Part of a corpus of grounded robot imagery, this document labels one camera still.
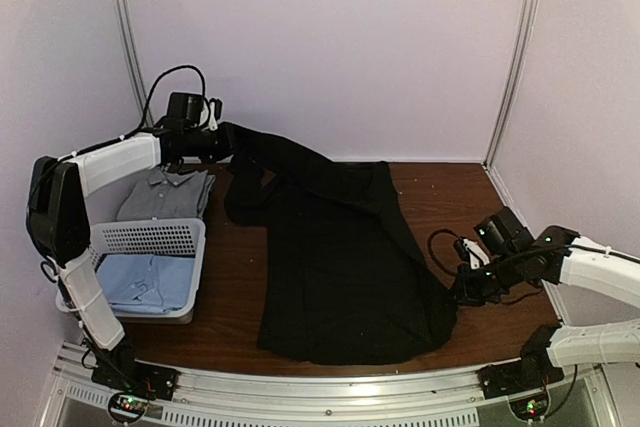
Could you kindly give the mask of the black long sleeve shirt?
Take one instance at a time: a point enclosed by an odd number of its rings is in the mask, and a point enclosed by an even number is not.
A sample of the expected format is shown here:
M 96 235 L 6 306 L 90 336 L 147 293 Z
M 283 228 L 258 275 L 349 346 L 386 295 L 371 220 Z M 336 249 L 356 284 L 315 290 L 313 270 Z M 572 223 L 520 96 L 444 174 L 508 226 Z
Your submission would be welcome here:
M 387 365 L 450 340 L 456 303 L 426 264 L 387 163 L 339 163 L 274 134 L 233 133 L 226 214 L 267 233 L 261 349 Z

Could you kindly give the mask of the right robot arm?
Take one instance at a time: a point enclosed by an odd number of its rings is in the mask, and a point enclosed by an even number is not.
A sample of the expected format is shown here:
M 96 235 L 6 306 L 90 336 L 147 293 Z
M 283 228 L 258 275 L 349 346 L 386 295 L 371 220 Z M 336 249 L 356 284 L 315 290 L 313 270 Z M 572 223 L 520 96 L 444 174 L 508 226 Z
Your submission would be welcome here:
M 579 287 L 632 307 L 639 305 L 639 260 L 601 245 L 577 231 L 551 225 L 539 236 L 508 207 L 474 228 L 477 241 L 462 237 L 462 260 L 451 287 L 461 306 L 498 304 L 521 283 Z M 638 320 L 583 327 L 538 328 L 513 366 L 519 387 L 530 389 L 552 369 L 581 364 L 639 361 Z

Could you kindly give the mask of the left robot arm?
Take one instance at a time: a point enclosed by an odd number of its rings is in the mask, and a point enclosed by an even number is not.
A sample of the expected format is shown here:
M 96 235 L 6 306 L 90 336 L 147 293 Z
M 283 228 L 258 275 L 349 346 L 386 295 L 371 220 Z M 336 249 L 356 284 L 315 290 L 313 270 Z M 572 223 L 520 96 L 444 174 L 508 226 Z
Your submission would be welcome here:
M 106 376 L 123 391 L 144 380 L 142 366 L 115 316 L 91 264 L 86 200 L 130 175 L 197 157 L 214 163 L 236 149 L 234 126 L 188 128 L 172 120 L 55 158 L 38 158 L 32 168 L 25 212 L 30 240 L 71 299 L 89 345 L 105 364 Z

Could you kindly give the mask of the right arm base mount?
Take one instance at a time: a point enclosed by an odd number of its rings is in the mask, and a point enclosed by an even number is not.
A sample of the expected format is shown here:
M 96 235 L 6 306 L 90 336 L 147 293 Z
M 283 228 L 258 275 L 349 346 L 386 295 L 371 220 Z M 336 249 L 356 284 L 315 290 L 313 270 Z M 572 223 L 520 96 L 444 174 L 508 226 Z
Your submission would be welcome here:
M 489 364 L 476 374 L 485 399 L 544 390 L 565 377 L 562 368 L 554 367 L 547 358 L 536 355 Z

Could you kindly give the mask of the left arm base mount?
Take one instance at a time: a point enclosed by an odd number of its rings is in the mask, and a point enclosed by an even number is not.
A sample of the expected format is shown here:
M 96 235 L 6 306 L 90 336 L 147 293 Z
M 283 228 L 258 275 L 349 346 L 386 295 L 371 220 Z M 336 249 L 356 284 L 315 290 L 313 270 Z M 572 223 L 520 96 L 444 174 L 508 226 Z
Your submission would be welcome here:
M 134 363 L 133 373 L 125 376 L 99 360 L 93 369 L 91 380 L 110 389 L 133 394 L 148 400 L 173 399 L 179 372 L 144 362 Z

